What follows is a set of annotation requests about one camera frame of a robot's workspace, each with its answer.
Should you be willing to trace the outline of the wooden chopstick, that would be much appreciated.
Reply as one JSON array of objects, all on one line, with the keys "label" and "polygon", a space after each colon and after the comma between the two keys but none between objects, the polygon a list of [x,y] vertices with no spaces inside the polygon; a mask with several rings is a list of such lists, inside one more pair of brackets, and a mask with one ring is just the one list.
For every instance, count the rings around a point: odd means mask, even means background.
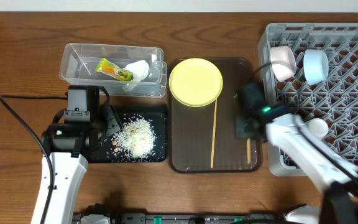
[{"label": "wooden chopstick", "polygon": [[247,164],[250,164],[250,157],[251,157],[251,139],[247,139],[246,141],[246,149],[247,149]]},{"label": "wooden chopstick", "polygon": [[213,169],[214,167],[214,149],[215,149],[215,140],[216,140],[216,117],[217,117],[217,100],[214,101],[214,117],[213,117],[213,134],[212,134],[212,141],[211,141],[211,161],[210,161],[210,168]]}]

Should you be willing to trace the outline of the rice pile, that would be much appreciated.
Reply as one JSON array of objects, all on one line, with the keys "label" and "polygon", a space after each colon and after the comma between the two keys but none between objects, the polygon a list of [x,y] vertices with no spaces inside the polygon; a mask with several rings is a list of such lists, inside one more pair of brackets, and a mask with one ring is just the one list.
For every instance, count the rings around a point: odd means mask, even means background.
[{"label": "rice pile", "polygon": [[130,159],[138,161],[154,156],[157,136],[151,120],[140,115],[124,118],[123,128],[113,134],[107,146],[108,159]]}]

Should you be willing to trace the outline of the green yellow snack wrapper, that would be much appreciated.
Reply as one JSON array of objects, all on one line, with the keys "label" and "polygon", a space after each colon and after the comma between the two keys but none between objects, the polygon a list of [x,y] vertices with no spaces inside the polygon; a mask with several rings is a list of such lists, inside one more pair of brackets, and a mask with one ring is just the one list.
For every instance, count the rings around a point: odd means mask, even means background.
[{"label": "green yellow snack wrapper", "polygon": [[134,77],[131,72],[118,67],[116,64],[108,61],[106,58],[102,58],[99,61],[95,71],[109,75],[110,77],[113,77],[119,81],[131,81]]}]

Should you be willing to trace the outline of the pink bowl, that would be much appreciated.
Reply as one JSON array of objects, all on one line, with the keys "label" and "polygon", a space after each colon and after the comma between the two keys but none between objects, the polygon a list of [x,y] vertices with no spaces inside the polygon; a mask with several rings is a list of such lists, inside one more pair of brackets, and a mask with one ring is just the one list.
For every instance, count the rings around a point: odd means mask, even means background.
[{"label": "pink bowl", "polygon": [[295,56],[288,46],[272,47],[270,49],[270,63],[279,82],[284,82],[295,76]]}]

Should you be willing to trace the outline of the white tissue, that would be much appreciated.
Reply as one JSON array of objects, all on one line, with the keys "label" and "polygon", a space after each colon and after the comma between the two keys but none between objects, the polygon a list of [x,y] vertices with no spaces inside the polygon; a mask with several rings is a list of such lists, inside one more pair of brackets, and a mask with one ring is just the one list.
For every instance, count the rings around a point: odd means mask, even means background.
[{"label": "white tissue", "polygon": [[142,80],[149,75],[149,64],[145,60],[130,63],[124,67],[124,70],[132,73],[133,79],[123,87],[125,92],[132,91]]}]

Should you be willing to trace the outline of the pale green cup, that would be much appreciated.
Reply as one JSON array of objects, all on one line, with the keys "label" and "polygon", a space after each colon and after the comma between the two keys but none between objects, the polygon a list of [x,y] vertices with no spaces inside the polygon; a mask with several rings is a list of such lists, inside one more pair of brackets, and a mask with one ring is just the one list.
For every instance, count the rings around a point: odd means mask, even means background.
[{"label": "pale green cup", "polygon": [[321,118],[313,118],[307,121],[306,126],[319,139],[323,139],[329,131],[328,124]]}]

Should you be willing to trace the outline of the light blue bowl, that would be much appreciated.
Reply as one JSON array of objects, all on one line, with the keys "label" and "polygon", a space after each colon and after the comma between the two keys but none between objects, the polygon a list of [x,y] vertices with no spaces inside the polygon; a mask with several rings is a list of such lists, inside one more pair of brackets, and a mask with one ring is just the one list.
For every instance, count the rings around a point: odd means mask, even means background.
[{"label": "light blue bowl", "polygon": [[309,85],[325,81],[329,73],[326,53],[323,50],[307,49],[303,57],[303,71]]}]

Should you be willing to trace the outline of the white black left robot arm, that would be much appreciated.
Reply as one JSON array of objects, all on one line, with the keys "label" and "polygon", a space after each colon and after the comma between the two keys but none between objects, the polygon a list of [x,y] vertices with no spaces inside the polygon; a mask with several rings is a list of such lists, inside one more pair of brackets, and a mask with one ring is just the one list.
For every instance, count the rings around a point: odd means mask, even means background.
[{"label": "white black left robot arm", "polygon": [[81,181],[91,155],[122,129],[109,100],[99,102],[102,86],[71,85],[67,108],[42,133],[42,180],[32,223],[71,223]]}]

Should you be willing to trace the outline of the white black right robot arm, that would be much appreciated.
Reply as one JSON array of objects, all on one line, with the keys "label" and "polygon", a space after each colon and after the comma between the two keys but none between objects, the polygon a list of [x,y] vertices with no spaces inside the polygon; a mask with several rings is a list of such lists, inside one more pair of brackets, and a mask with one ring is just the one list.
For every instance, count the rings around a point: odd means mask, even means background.
[{"label": "white black right robot arm", "polygon": [[358,167],[312,134],[300,116],[284,106],[246,104],[238,130],[285,151],[323,195],[321,207],[300,206],[277,223],[358,223]]}]

